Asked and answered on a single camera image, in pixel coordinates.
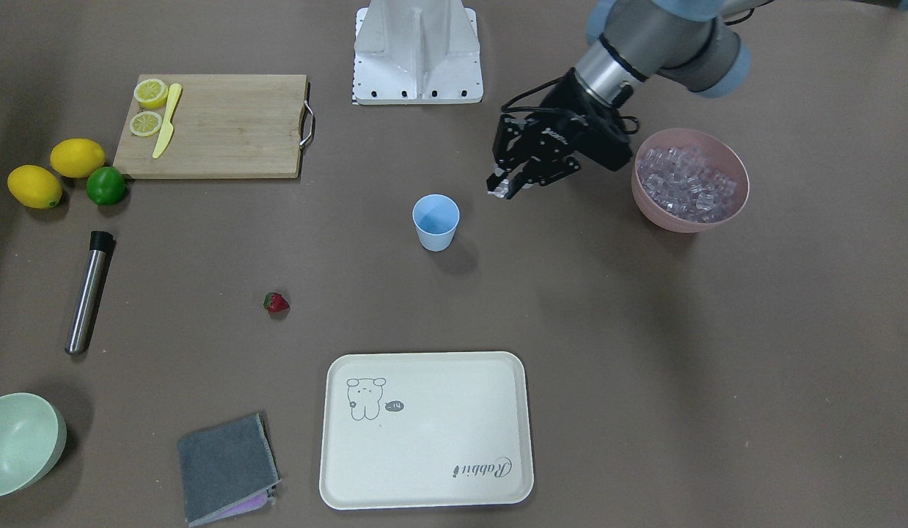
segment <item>yellow lemon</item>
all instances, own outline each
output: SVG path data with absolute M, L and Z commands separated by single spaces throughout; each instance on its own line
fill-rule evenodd
M 160 130 L 161 117 L 156 111 L 141 111 L 135 117 L 131 118 L 128 127 L 132 134 L 138 137 L 147 137 Z
M 145 108 L 160 108 L 166 103 L 166 84 L 160 79 L 145 79 L 135 87 L 135 99 Z
M 93 170 L 105 164 L 105 150 L 91 139 L 76 137 L 53 147 L 49 164 L 65 177 L 89 177 Z
M 7 177 L 7 189 L 29 208 L 51 208 L 62 197 L 62 185 L 48 170 L 36 165 L 21 165 Z

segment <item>lemon slice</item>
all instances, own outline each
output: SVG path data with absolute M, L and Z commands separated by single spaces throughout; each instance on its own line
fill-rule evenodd
M 128 127 L 132 134 L 138 137 L 147 137 L 160 130 L 161 117 L 156 111 L 141 111 L 131 118 Z
M 135 99 L 145 108 L 160 108 L 166 103 L 166 84 L 160 79 L 145 79 L 135 87 Z

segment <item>blue cup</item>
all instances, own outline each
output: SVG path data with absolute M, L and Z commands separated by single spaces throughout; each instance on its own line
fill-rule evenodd
M 421 245 L 428 251 L 441 251 L 454 239 L 461 210 L 443 194 L 429 194 L 414 204 L 411 220 Z

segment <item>pink bowl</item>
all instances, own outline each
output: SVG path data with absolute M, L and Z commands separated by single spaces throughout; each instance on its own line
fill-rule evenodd
M 738 183 L 735 194 L 739 197 L 736 200 L 735 210 L 728 215 L 725 220 L 712 221 L 711 223 L 701 223 L 701 221 L 683 220 L 674 214 L 666 213 L 663 208 L 659 207 L 656 202 L 646 194 L 646 190 L 640 184 L 637 174 L 637 165 L 646 151 L 651 148 L 669 148 L 669 147 L 699 147 L 702 154 L 711 161 L 711 166 L 722 171 L 725 176 Z M 642 214 L 652 221 L 653 224 L 659 225 L 663 230 L 676 231 L 676 233 L 698 233 L 701 231 L 711 230 L 712 227 L 724 224 L 733 217 L 738 216 L 742 208 L 747 204 L 748 194 L 750 193 L 750 181 L 748 180 L 747 170 L 744 168 L 742 160 L 735 154 L 731 147 L 723 144 L 718 139 L 691 129 L 666 129 L 658 131 L 642 142 L 640 149 L 636 151 L 633 159 L 633 177 L 631 178 L 631 190 L 633 199 L 636 200 L 637 207 Z

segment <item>lime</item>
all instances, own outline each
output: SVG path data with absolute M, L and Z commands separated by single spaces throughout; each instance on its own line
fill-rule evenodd
M 135 87 L 135 99 L 145 108 L 160 108 L 166 103 L 166 84 L 160 79 L 145 79 Z
M 147 137 L 160 130 L 161 117 L 156 111 L 141 111 L 128 123 L 128 129 L 138 137 Z
M 100 206 L 114 204 L 125 195 L 125 177 L 115 167 L 99 167 L 86 180 L 86 194 Z
M 65 177 L 88 177 L 105 164 L 105 150 L 91 139 L 76 137 L 60 141 L 49 153 L 53 170 Z
M 7 190 L 29 208 L 51 208 L 62 197 L 62 185 L 48 170 L 36 165 L 21 165 L 7 176 Z

